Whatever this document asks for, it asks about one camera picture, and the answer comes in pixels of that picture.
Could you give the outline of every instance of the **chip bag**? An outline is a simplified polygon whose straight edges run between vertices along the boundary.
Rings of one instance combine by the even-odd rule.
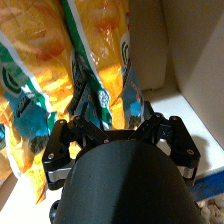
[[[57,0],[0,1],[0,60],[37,105],[63,113],[72,99],[72,45]]]
[[[12,173],[5,147],[5,128],[0,124],[0,188]]]
[[[74,50],[58,0],[0,1],[0,124],[17,177],[44,197],[42,155],[57,116],[69,119]]]
[[[142,121],[143,100],[132,65],[128,68],[128,0],[62,3],[73,44],[97,94],[104,128],[123,129],[133,124],[137,127]]]

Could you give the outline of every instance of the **teal printed design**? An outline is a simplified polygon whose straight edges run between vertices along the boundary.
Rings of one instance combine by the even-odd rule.
[[[85,75],[87,76],[88,82],[90,83],[93,91],[95,93],[99,93],[99,92],[104,92],[105,95],[108,96],[109,99],[109,95],[106,92],[105,89],[103,89],[103,87],[101,86],[101,84],[99,83],[99,81],[97,80],[93,70],[91,69],[90,63],[88,61],[87,55],[86,55],[86,51],[84,48],[84,44],[82,42],[82,39],[79,35],[77,26],[76,26],[76,21],[75,18],[73,17],[73,14],[71,12],[71,9],[69,7],[69,3],[68,0],[63,0],[62,1],[63,7],[64,7],[64,11],[65,11],[65,18],[68,24],[68,29],[71,35],[71,39],[72,42],[75,46],[76,52],[79,54],[80,56],[80,60],[82,61],[82,65],[83,65],[83,71],[85,73]],[[106,108],[100,108],[100,114],[101,114],[101,119],[103,122],[105,122],[106,124],[108,124],[108,126],[111,126],[111,113],[109,111],[109,100],[107,102],[107,107]]]
[[[144,99],[135,75],[131,61],[128,61],[125,71],[125,83],[122,93],[125,119],[129,123],[129,129],[138,127],[143,122]]]
[[[122,52],[122,58],[123,58],[124,65],[126,66],[128,63],[128,44],[126,42],[122,43],[121,52]]]
[[[34,145],[34,139],[36,136],[48,136],[48,129],[47,129],[47,120],[46,120],[46,110],[44,110],[41,107],[38,107],[34,103],[30,103],[20,117],[17,117],[16,111],[18,108],[18,105],[20,104],[21,100],[25,97],[24,93],[21,93],[19,98],[15,98],[9,93],[5,93],[4,97],[9,102],[10,107],[12,108],[13,115],[14,115],[14,121],[13,126],[20,132],[22,137],[29,138],[30,145],[29,147],[32,148],[35,147],[37,151],[38,146],[38,152],[41,151],[40,144]]]
[[[40,104],[41,107],[46,110],[46,103],[45,103],[45,98],[43,97],[43,95],[41,95],[35,89],[30,78],[27,77],[23,73],[21,68],[14,62],[9,51],[1,43],[0,43],[0,60],[1,60],[1,65],[3,66],[3,68],[6,71],[6,74],[10,74],[10,76],[11,76],[11,79],[5,78],[4,83],[5,83],[5,81],[13,80],[13,81],[11,81],[11,84],[16,83],[16,85],[17,85],[16,89],[27,85],[29,87],[29,89],[31,90],[30,95],[32,95],[32,97],[29,96],[30,98],[32,98],[31,100],[33,102],[37,103],[38,105]]]
[[[6,71],[4,67],[2,67],[2,79],[4,82],[4,86],[6,87],[6,91],[9,93],[13,93],[16,96],[19,96],[21,93],[21,88],[18,84],[13,80],[9,72]]]
[[[0,43],[0,60],[2,66],[11,74],[18,86],[26,85],[28,77],[20,67],[13,61],[9,51]]]

